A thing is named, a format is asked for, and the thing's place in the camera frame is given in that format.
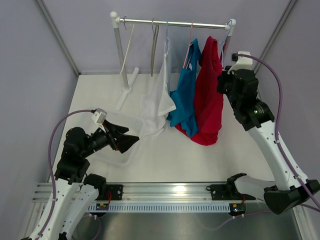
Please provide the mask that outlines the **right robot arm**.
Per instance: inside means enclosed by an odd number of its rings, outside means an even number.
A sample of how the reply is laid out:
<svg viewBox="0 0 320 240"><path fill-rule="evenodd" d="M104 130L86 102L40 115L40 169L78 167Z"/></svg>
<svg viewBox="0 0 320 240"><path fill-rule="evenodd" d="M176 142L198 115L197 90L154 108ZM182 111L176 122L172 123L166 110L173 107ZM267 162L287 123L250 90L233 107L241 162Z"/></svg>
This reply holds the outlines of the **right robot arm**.
<svg viewBox="0 0 320 240"><path fill-rule="evenodd" d="M242 200L244 196L259 199L277 215L318 193L320 183L309 179L299 168L276 133L270 108L257 98L259 81L255 73L228 67L217 80L217 92L227 96L236 120L258 145L274 177L273 181L266 181L241 172L229 177L220 193L233 200Z"/></svg>

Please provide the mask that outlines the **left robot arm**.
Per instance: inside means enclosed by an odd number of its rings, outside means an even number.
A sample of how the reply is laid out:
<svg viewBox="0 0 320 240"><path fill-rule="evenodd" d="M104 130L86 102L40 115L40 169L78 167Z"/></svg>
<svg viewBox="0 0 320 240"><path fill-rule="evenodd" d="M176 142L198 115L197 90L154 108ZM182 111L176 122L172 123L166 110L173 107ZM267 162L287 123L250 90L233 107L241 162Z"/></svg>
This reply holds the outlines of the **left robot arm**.
<svg viewBox="0 0 320 240"><path fill-rule="evenodd" d="M51 195L28 239L69 240L89 205L95 200L110 199L106 178L86 174L90 166L87 158L105 147L125 153L140 139L128 131L127 127L104 120L102 127L92 134L81 127L66 133Z"/></svg>

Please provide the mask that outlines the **red t shirt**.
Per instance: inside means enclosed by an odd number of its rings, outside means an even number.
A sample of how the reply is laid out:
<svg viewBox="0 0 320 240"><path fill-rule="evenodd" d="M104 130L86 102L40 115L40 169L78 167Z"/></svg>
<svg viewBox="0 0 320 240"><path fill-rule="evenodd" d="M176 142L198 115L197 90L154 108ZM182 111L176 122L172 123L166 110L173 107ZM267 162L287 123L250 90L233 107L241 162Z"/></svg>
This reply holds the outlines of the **red t shirt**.
<svg viewBox="0 0 320 240"><path fill-rule="evenodd" d="M222 128L224 97L217 92L217 87L223 66L218 45L218 41L213 37L207 38L199 60L201 69L195 83L193 105L198 130L190 139L203 146L215 144Z"/></svg>

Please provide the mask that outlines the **light blue red-shirt hanger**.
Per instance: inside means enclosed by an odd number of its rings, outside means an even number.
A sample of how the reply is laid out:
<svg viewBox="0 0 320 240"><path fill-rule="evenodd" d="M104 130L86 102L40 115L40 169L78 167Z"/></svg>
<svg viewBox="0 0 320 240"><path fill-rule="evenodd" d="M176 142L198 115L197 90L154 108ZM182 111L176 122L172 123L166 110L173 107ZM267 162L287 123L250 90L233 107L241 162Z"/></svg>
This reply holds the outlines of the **light blue red-shirt hanger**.
<svg viewBox="0 0 320 240"><path fill-rule="evenodd" d="M224 68L225 55L227 53L227 49L233 35L234 27L236 25L236 20L231 18L225 26L225 36L221 42L219 42L220 47L220 57L219 61L221 63L222 68Z"/></svg>

